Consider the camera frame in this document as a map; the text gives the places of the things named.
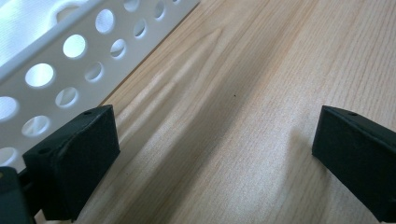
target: wood grain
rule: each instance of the wood grain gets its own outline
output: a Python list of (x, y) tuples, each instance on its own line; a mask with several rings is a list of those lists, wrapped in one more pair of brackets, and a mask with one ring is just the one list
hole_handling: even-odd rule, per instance
[(311, 156), (322, 105), (396, 130), (396, 1), (202, 0), (104, 102), (76, 223), (376, 223)]

